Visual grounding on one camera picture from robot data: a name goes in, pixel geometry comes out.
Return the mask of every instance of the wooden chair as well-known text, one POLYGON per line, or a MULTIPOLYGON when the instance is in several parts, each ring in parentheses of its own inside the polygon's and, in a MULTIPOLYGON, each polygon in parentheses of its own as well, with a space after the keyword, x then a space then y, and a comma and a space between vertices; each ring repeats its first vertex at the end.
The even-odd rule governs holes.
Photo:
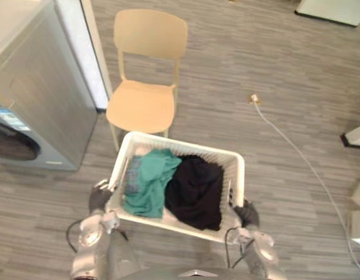
MULTIPOLYGON (((177 16, 157 10, 130 9, 115 18, 114 42, 122 82, 107 106, 108 121, 126 131, 149 134, 163 132, 168 137, 176 111, 180 58, 187 44, 187 23, 177 16), (171 86, 153 85, 127 79, 124 53, 174 60, 171 86)), ((116 130, 113 129, 116 149, 116 130)))

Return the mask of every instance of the gray laminate floor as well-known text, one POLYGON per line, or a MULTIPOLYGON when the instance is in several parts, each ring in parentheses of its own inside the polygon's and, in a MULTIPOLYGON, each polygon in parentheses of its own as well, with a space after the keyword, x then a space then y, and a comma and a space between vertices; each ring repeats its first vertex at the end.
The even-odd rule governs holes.
MULTIPOLYGON (((247 102, 252 93, 261 97, 261 110, 313 163, 346 217, 355 209, 349 195, 360 180, 360 150, 344 148, 339 135, 360 124, 360 26, 295 16, 297 4, 286 0, 92 4, 113 86, 119 83, 113 19, 120 9, 154 8, 187 21, 170 137, 244 157, 246 196, 260 211, 262 230, 274 236, 289 279, 360 279, 321 186, 247 102)), ((169 81, 170 65, 154 62, 128 57, 127 74, 169 81)), ((67 279, 73 254, 64 231, 87 214, 89 190, 110 175, 114 159, 109 126, 100 115, 78 172, 0 165, 0 279, 67 279)), ((123 226, 143 267, 191 265, 211 251, 224 256, 221 244, 123 226)))

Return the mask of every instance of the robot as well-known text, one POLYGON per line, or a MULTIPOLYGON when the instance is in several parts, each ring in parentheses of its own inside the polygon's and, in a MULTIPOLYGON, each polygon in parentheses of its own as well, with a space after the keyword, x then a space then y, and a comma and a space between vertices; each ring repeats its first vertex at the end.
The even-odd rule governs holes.
POLYGON ((243 207, 234 207, 241 227, 233 228, 234 243, 240 244, 250 273, 227 268, 179 267, 142 270, 124 233, 119 230, 119 218, 105 206, 114 190, 109 182, 97 183, 89 198, 90 215, 80 224, 78 249, 72 264, 72 280, 175 280, 205 277, 222 280, 286 280, 278 266, 273 239, 259 230, 258 213, 245 200, 243 207))

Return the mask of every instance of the basket handle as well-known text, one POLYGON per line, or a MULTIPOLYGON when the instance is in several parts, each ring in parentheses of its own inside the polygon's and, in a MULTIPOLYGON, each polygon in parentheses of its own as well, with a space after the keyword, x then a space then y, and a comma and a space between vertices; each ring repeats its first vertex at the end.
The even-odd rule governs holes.
POLYGON ((232 179, 229 180, 229 201, 232 201, 233 207, 243 207, 244 203, 244 192, 243 188, 241 188, 239 185, 237 185, 233 191, 232 185, 232 179))

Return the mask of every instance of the laundry basket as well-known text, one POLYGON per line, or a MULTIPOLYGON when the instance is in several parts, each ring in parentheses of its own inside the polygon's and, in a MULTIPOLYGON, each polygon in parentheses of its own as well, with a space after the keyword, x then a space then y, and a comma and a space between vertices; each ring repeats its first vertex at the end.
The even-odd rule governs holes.
POLYGON ((141 132, 128 133, 121 145, 115 166, 111 175, 109 187, 117 185, 115 193, 107 204, 107 211, 115 211, 120 219, 144 223, 159 228, 174 230, 175 232, 197 236, 216 242, 223 242, 229 228, 240 226, 240 221, 233 213, 230 205, 243 206, 244 193, 244 160, 238 154, 227 150, 209 148, 191 143, 176 141, 141 132), (224 169, 223 189, 221 195, 221 224, 220 230, 199 230, 186 225, 164 208, 162 218, 145 218, 131 215, 123 209, 125 180, 124 175, 131 158, 140 150, 170 149, 176 156, 198 155, 210 163, 217 163, 224 169))

